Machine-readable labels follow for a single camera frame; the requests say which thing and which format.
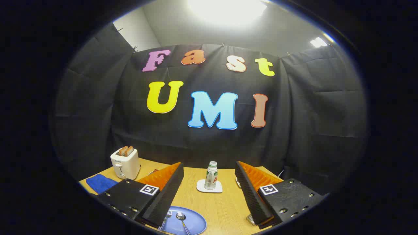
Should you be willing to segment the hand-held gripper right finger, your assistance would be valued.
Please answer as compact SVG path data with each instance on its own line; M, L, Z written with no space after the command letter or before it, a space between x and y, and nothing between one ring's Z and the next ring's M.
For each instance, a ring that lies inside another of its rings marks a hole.
M252 220L260 229L294 220L327 197L300 180L280 180L245 162L236 162L235 176Z

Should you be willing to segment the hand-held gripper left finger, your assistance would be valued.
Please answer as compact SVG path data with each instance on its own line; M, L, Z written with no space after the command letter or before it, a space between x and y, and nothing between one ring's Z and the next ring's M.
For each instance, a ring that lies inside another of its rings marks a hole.
M96 198L137 223L158 228L163 224L183 177L183 163L177 162L140 180L122 180Z

